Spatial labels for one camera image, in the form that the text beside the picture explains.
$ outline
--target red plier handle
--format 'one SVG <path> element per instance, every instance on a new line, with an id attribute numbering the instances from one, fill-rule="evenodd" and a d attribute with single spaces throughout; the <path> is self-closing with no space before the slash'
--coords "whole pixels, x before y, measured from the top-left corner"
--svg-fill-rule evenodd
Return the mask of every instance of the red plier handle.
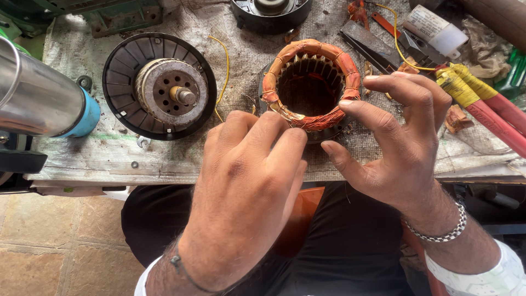
<path id="1" fill-rule="evenodd" d="M 436 71 L 436 75 L 437 83 L 466 111 L 517 154 L 526 158 L 524 112 L 471 75 L 464 65 L 450 64 L 450 67 Z"/>

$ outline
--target floor tile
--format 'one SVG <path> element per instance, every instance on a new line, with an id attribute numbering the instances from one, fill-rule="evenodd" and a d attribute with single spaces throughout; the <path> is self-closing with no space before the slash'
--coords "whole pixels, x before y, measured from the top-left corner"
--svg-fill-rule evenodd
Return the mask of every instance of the floor tile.
<path id="1" fill-rule="evenodd" d="M 67 295 L 133 295 L 143 271 L 132 253 L 80 245 Z"/>
<path id="2" fill-rule="evenodd" d="M 13 194 L 7 203 L 0 241 L 61 247 L 71 241 L 77 198 Z"/>
<path id="3" fill-rule="evenodd" d="M 63 254 L 34 255 L 0 249 L 0 294 L 55 296 L 63 260 Z"/>
<path id="4" fill-rule="evenodd" d="M 84 198 L 81 209 L 77 239 L 80 241 L 118 242 L 125 245 L 120 226 L 120 211 L 124 201 L 91 196 Z"/>

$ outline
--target black thread bracelet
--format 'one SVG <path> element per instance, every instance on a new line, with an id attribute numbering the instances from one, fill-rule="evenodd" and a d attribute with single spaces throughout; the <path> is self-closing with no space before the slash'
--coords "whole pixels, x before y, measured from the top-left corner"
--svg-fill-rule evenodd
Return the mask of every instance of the black thread bracelet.
<path id="1" fill-rule="evenodd" d="M 223 290 L 221 290 L 221 291 L 210 291 L 208 289 L 205 289 L 205 288 L 199 286 L 190 277 L 190 275 L 188 274 L 188 272 L 185 269 L 185 266 L 183 265 L 183 261 L 181 260 L 181 256 L 179 255 L 179 240 L 181 239 L 181 236 L 179 236 L 177 238 L 177 242 L 175 243 L 175 256 L 170 258 L 170 263 L 175 267 L 175 270 L 177 271 L 177 274 L 179 274 L 179 269 L 181 269 L 184 272 L 184 274 L 185 274 L 186 278 L 188 279 L 188 281 L 190 283 L 192 283 L 192 285 L 194 285 L 200 291 L 203 291 L 203 292 L 206 292 L 206 293 L 210 293 L 210 294 L 217 294 L 217 293 L 223 292 Z"/>

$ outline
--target fingernail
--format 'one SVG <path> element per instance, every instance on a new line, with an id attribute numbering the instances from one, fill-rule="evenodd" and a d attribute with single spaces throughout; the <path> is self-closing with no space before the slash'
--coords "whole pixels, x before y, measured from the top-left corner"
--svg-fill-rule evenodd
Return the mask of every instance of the fingernail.
<path id="1" fill-rule="evenodd" d="M 391 73 L 391 75 L 398 76 L 398 77 L 407 77 L 409 76 L 409 73 L 401 72 L 401 71 L 395 71 Z"/>
<path id="2" fill-rule="evenodd" d="M 341 100 L 338 104 L 340 106 L 349 106 L 350 104 L 352 104 L 352 100 Z"/>
<path id="3" fill-rule="evenodd" d="M 325 143 L 325 142 L 322 142 L 321 143 L 321 148 L 323 150 L 325 150 L 325 152 L 327 152 L 327 154 L 331 155 L 332 154 L 332 148 L 329 146 L 329 144 Z"/>

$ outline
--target white capacitor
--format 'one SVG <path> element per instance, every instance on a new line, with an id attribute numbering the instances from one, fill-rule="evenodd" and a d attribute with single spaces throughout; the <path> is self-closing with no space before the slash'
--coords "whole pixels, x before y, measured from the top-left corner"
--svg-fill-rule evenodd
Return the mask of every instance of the white capacitor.
<path id="1" fill-rule="evenodd" d="M 413 9 L 402 26 L 452 60 L 460 56 L 457 48 L 469 39 L 455 25 L 422 5 Z"/>

